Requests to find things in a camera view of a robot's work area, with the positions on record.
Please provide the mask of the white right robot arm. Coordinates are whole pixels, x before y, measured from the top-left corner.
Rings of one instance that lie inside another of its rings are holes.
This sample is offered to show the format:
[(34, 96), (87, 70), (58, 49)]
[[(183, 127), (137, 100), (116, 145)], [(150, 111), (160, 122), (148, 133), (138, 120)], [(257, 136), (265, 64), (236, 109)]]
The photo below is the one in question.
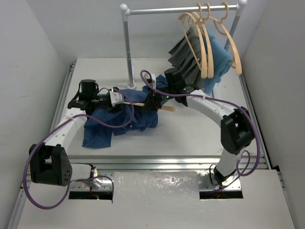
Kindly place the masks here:
[(209, 97), (193, 84), (175, 89), (170, 83), (163, 83), (161, 88), (157, 88), (156, 77), (147, 70), (141, 70), (140, 78), (148, 88), (145, 103), (149, 107), (160, 108), (168, 100), (175, 99), (178, 103), (202, 113), (220, 127), (223, 151), (210, 179), (213, 186), (223, 186), (235, 173), (244, 175), (244, 172), (238, 170), (240, 158), (256, 139), (254, 125), (246, 108)]

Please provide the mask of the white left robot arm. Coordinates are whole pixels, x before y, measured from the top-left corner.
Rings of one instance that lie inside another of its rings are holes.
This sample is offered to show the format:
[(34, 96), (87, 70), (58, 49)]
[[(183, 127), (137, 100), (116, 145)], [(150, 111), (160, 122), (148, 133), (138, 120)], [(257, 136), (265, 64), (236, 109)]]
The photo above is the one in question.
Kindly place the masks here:
[(124, 97), (118, 88), (100, 94), (95, 80), (81, 80), (78, 91), (70, 100), (66, 113), (55, 129), (39, 145), (30, 148), (30, 176), (34, 183), (67, 186), (73, 181), (90, 181), (97, 176), (90, 164), (72, 164), (68, 149), (78, 130), (99, 108), (111, 110), (123, 107)]

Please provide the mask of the blue plaid shirt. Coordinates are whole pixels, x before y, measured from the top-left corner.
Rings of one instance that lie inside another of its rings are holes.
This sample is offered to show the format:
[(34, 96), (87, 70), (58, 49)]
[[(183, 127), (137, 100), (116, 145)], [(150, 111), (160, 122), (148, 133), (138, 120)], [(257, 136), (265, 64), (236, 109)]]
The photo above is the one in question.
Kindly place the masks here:
[(135, 106), (134, 115), (128, 104), (124, 104), (123, 108), (116, 113), (112, 113), (107, 108), (95, 110), (91, 116), (108, 125), (121, 126), (128, 123), (131, 117), (133, 120), (123, 128), (109, 128), (89, 118), (84, 124), (82, 147), (107, 148), (111, 146), (112, 136), (123, 135), (134, 130), (143, 132), (147, 128), (155, 128), (158, 125), (158, 112), (142, 113), (141, 109), (140, 106)]

